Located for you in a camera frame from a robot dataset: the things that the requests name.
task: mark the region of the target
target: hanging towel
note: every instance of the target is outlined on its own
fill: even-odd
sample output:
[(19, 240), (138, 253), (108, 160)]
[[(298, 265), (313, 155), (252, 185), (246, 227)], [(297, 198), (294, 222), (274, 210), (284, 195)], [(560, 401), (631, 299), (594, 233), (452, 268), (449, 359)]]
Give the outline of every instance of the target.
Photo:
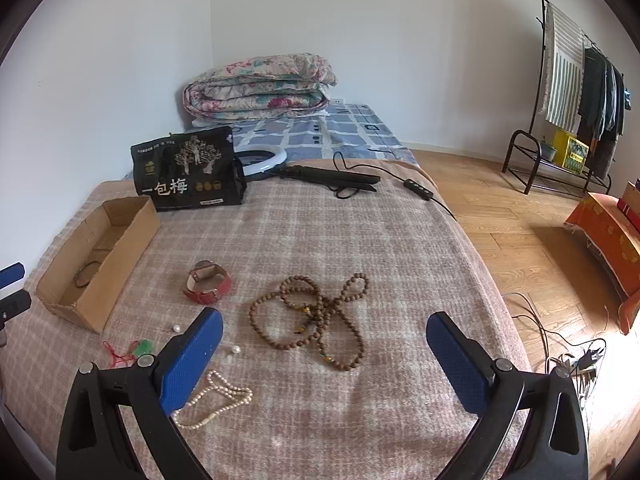
[(546, 8), (546, 63), (543, 110), (545, 119), (569, 133), (578, 131), (582, 94), (584, 44), (582, 30), (562, 10)]

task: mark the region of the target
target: bead necklace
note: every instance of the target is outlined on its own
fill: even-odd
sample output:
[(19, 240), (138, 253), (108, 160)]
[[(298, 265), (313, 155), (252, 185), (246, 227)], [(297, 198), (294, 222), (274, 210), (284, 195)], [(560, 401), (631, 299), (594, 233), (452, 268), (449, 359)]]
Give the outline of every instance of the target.
[[(224, 384), (224, 386), (218, 386), (217, 384), (215, 384), (213, 382), (212, 376), (216, 376)], [(207, 381), (209, 381), (209, 384), (210, 384), (209, 386), (201, 390), (195, 397), (193, 397), (193, 399), (187, 402), (183, 408), (181, 408), (180, 410), (175, 410), (172, 413), (171, 415), (172, 419), (174, 420), (175, 425), (178, 426), (178, 428), (181, 428), (183, 430), (199, 430), (205, 424), (208, 424), (214, 418), (216, 418), (220, 413), (228, 412), (228, 410), (232, 410), (234, 408), (237, 408), (238, 406), (242, 406), (243, 404), (251, 403), (254, 393), (251, 391), (250, 388), (233, 386), (217, 371), (210, 370), (207, 373)], [(214, 412), (209, 413), (209, 415), (203, 418), (200, 422), (196, 422), (195, 424), (187, 425), (187, 424), (181, 424), (180, 422), (178, 422), (178, 414), (182, 410), (184, 410), (185, 408), (190, 408), (209, 392), (217, 392), (221, 395), (224, 395), (227, 399), (232, 400), (233, 403), (229, 404), (228, 406), (222, 406), (222, 408), (218, 408)]]
[[(364, 286), (361, 292), (357, 294), (349, 295), (349, 289), (351, 284), (356, 280), (363, 280)], [(310, 288), (302, 287), (302, 286), (290, 286), (292, 282), (305, 282)], [(280, 284), (280, 288), (278, 292), (268, 292), (264, 294), (257, 300), (255, 300), (251, 307), (249, 308), (249, 320), (251, 322), (251, 326), (257, 332), (258, 336), (260, 336), (267, 344), (269, 344), (272, 348), (277, 350), (291, 350), (293, 348), (304, 346), (311, 343), (313, 340), (318, 340), (318, 348), (320, 349), (320, 354), (324, 358), (325, 362), (333, 365), (336, 369), (342, 371), (349, 371), (352, 368), (357, 368), (365, 354), (365, 346), (364, 341), (362, 340), (362, 336), (360, 335), (360, 331), (353, 325), (351, 320), (347, 317), (347, 315), (342, 310), (342, 305), (348, 303), (350, 301), (360, 300), (363, 298), (369, 289), (369, 279), (363, 272), (357, 272), (354, 274), (347, 282), (344, 284), (340, 296), (338, 298), (333, 298), (332, 300), (326, 296), (323, 296), (320, 293), (320, 288), (308, 276), (289, 276), (286, 280), (284, 280)], [(315, 303), (302, 303), (302, 304), (294, 304), (289, 298), (288, 295), (292, 293), (302, 293), (302, 294), (311, 294), (316, 298)], [(309, 333), (308, 336), (302, 339), (298, 339), (296, 341), (291, 341), (289, 343), (279, 343), (274, 341), (269, 337), (268, 334), (264, 332), (264, 330), (258, 325), (255, 320), (255, 311), (258, 306), (269, 300), (273, 300), (276, 297), (280, 297), (282, 302), (289, 308), (293, 310), (302, 311), (306, 317), (306, 325), (301, 327), (296, 331), (296, 333), (306, 332), (306, 327), (309, 325), (315, 325), (315, 330)], [(336, 313), (349, 330), (353, 333), (358, 343), (358, 355), (348, 364), (341, 363), (337, 359), (331, 357), (328, 354), (328, 348), (324, 342), (324, 336), (329, 327), (329, 323), (331, 321), (331, 316)]]

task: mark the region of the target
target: blue gripper pad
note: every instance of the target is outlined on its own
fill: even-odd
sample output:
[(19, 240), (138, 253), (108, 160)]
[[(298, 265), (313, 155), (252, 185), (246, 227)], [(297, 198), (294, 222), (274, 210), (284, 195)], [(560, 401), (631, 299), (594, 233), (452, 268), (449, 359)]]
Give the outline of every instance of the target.
[[(448, 316), (447, 319), (453, 327), (447, 326), (442, 315), (446, 316), (443, 312), (429, 316), (426, 329), (427, 343), (465, 411), (482, 416), (489, 405), (487, 378), (463, 347), (464, 340), (468, 340)], [(458, 334), (455, 335), (453, 329), (458, 330)]]
[(222, 314), (205, 307), (184, 334), (172, 337), (158, 354), (154, 382), (167, 415), (189, 400), (222, 339), (222, 332)]
[(6, 269), (0, 270), (0, 288), (5, 288), (23, 278), (24, 267), (22, 264), (13, 264)]

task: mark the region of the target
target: baseboard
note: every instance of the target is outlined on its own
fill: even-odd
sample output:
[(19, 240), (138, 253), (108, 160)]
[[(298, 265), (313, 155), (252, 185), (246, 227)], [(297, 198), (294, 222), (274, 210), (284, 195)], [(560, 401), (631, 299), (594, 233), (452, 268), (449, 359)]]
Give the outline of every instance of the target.
[[(504, 163), (504, 156), (489, 155), (488, 153), (471, 152), (469, 150), (460, 150), (458, 148), (448, 148), (447, 146), (435, 146), (434, 144), (422, 144), (421, 142), (405, 142), (401, 140), (402, 144), (408, 147), (410, 150), (423, 150), (424, 152), (437, 152), (437, 153), (449, 153), (450, 155), (469, 156), (471, 158), (480, 158), (481, 160), (490, 160), (492, 162)], [(531, 170), (530, 159), (521, 155), (517, 150), (514, 150), (511, 155), (510, 168), (518, 170)], [(562, 173), (555, 168), (549, 166), (542, 166), (538, 169), (539, 176), (564, 176), (565, 178), (571, 178), (570, 175)]]
[(435, 146), (434, 144), (423, 144), (421, 142), (405, 142), (402, 144), (410, 150), (423, 150), (425, 152), (450, 153), (451, 155), (470, 156), (471, 158), (481, 158), (482, 160), (491, 160), (492, 162), (504, 162), (503, 156), (490, 155), (489, 153), (472, 152), (469, 150), (460, 150), (459, 148), (449, 148), (447, 146)]

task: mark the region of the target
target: floral quilt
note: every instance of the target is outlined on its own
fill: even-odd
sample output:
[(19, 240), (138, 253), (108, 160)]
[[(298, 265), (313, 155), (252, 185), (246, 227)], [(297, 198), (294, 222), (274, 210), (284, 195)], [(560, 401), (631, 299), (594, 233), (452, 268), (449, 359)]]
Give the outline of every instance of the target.
[(314, 54), (254, 57), (213, 68), (184, 89), (184, 107), (197, 118), (218, 121), (297, 118), (319, 114), (337, 79)]

